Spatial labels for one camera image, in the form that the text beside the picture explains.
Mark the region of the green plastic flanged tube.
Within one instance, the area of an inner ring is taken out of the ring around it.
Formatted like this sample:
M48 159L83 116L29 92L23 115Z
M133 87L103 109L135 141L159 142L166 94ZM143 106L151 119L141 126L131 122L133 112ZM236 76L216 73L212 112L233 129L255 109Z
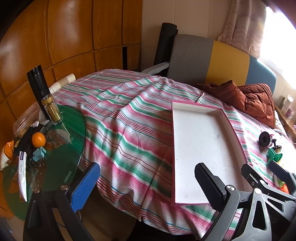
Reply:
M277 153L273 148L268 149L267 153L267 163L271 161L279 162L282 158L282 153Z

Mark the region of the black round spool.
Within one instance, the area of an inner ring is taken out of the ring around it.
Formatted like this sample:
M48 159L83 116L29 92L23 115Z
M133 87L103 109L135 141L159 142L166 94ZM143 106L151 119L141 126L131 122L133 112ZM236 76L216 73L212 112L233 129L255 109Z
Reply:
M259 135L258 142L261 147L270 147L273 143L273 138L268 132L262 132Z

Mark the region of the dark brown massager brush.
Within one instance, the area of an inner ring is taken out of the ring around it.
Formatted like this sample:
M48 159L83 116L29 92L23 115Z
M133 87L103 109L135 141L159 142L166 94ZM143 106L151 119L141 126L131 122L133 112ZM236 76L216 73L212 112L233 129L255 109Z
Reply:
M282 147L281 147L281 145L277 145L276 144L276 139L273 139L272 140L272 143L273 143L273 150L276 152L276 153L280 153L281 152L281 149L282 149Z

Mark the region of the wooden side desk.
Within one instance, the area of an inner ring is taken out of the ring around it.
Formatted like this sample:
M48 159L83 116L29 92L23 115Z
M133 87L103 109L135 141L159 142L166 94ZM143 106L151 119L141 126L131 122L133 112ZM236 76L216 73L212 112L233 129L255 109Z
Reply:
M295 143L295 128L293 127L293 122L281 113L280 108L277 105L275 105L275 110L279 115L280 121L285 129L285 132L287 133L287 136L292 142Z

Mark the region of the white pink-rimmed tray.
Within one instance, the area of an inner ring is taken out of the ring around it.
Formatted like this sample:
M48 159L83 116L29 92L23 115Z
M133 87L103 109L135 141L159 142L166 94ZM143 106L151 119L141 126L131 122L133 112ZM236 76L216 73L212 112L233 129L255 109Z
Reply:
M247 163L242 145L221 108L174 100L172 205L207 204L195 178L195 166L204 163L224 184L239 190L252 188L241 175Z

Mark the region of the small blue toy block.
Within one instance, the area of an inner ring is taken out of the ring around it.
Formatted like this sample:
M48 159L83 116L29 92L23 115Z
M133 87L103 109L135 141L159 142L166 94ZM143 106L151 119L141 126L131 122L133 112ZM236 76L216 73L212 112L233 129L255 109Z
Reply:
M43 147L39 147L33 152L33 160L37 162L41 159L44 159L45 154L46 150Z

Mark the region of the white tube on table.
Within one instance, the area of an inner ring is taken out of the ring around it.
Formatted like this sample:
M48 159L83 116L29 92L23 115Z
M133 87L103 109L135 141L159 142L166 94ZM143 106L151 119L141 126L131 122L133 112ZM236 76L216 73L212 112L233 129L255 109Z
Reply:
M24 202L27 202L27 180L26 180L26 166L27 166L27 153L24 151L19 152L18 156L18 186L20 189L20 196Z

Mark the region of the white box on desk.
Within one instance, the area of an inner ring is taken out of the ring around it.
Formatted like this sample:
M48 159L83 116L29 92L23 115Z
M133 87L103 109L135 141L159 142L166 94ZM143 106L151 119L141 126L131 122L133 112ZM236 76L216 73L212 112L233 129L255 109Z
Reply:
M288 95L287 97L285 97L280 105L280 112L282 114L286 114L292 102L293 102L292 96Z

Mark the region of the rust brown quilted jacket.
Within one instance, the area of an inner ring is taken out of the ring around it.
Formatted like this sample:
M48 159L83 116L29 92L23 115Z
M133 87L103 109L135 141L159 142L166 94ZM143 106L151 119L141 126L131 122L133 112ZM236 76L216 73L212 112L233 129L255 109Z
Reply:
M275 128L275 106L269 85L258 83L237 86L233 80L229 80L221 85L197 84L197 88L250 115L270 128Z

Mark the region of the gold glass jar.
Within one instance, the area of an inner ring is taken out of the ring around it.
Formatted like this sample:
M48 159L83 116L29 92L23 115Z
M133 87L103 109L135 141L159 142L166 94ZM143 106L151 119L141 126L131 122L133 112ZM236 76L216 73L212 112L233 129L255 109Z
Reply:
M41 102L53 125L58 125L60 122L62 122L62 114L60 113L52 94L48 94L43 97Z

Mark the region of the black cylinder bottle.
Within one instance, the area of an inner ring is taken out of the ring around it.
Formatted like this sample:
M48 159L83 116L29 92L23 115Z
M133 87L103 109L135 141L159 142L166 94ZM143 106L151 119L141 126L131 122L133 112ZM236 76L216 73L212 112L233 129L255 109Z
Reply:
M43 73L43 69L41 65L36 66L29 72L27 72L27 78L32 89L32 92L36 98L37 103L39 104L41 111L45 115L46 118L49 118L43 104L42 99L50 94L48 85L46 83L46 79Z

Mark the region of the grey yellow blue headboard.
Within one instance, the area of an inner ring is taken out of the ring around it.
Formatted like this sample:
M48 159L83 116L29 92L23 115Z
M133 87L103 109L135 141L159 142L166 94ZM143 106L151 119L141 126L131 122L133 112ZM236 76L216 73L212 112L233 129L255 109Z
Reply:
M243 51L205 37L175 36L167 78L189 85L221 85L233 80L237 86L265 83L274 92L276 75Z

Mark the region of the grey foam pad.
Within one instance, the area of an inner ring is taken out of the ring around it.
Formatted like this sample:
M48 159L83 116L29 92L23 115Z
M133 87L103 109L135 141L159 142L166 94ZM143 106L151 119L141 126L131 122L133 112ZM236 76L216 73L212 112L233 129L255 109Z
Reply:
M151 66L147 69L144 69L142 71L142 73L144 74L148 74L148 75L155 75L155 74L158 74L160 73L161 71L167 69L169 67L169 63L167 62L164 62L164 63L159 63L157 65L154 65L154 66Z

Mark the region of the pink curtain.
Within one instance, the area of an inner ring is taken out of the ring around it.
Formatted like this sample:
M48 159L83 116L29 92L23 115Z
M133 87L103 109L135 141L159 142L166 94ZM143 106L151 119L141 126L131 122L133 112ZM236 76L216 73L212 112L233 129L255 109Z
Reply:
M234 0L218 41L257 59L260 57L265 20L266 5L262 1Z

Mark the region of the black rolled mat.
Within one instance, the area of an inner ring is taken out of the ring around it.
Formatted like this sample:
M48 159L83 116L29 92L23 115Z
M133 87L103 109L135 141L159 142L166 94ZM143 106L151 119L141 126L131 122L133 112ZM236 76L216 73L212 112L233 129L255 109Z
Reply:
M154 65L170 61L174 38L177 34L178 29L175 24L166 22L162 23L154 58Z

